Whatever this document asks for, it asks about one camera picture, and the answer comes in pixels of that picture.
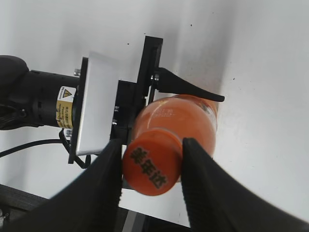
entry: orange liquid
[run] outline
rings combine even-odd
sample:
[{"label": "orange liquid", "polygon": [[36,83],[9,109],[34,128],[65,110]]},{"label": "orange liquid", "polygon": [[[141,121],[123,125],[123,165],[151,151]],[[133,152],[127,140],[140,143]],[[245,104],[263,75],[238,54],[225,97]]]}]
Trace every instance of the orange liquid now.
[{"label": "orange liquid", "polygon": [[148,105],[137,117],[132,138],[150,129],[164,128],[183,138],[195,138],[213,157],[217,130],[215,103],[190,95],[163,98]]}]

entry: black motor housing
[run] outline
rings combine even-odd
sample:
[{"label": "black motor housing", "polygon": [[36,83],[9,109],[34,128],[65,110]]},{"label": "black motor housing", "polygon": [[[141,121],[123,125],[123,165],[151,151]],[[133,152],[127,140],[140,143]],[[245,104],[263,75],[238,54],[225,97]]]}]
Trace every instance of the black motor housing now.
[{"label": "black motor housing", "polygon": [[22,59],[0,56],[0,130],[59,127],[56,103],[60,88],[77,88],[78,84],[78,77],[29,71]]}]

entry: black bracket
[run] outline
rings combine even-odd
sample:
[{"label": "black bracket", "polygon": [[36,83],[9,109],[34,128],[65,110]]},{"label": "black bracket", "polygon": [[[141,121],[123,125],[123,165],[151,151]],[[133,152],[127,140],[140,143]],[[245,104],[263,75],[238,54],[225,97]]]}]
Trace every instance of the black bracket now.
[{"label": "black bracket", "polygon": [[111,139],[121,139],[124,145],[131,142],[134,121],[146,106],[146,97],[149,94],[148,104],[153,102],[156,89],[162,93],[189,94],[215,102],[225,99],[159,68],[162,45],[162,38],[146,36],[137,83],[119,81],[114,112],[117,124],[112,126]]}]

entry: bolt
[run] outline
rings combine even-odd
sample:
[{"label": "bolt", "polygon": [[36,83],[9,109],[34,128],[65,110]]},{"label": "bolt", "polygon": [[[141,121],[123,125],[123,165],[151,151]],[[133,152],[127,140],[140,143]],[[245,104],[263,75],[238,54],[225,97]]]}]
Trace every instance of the bolt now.
[{"label": "bolt", "polygon": [[70,130],[70,129],[66,129],[66,130],[65,130],[65,135],[66,135],[66,137],[71,138],[71,137],[72,137],[72,133],[73,133],[73,130]]},{"label": "bolt", "polygon": [[80,69],[75,69],[74,70],[74,76],[81,76],[81,70]]}]

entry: screw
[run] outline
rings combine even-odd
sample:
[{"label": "screw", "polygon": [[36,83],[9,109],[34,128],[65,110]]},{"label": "screw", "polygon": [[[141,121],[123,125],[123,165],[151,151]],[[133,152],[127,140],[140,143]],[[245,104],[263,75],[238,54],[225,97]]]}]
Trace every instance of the screw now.
[{"label": "screw", "polygon": [[160,77],[159,74],[156,73],[156,74],[154,75],[154,80],[155,80],[155,81],[158,81],[158,80],[159,80],[159,77]]},{"label": "screw", "polygon": [[81,70],[80,69],[75,69],[74,70],[74,76],[81,76]]}]

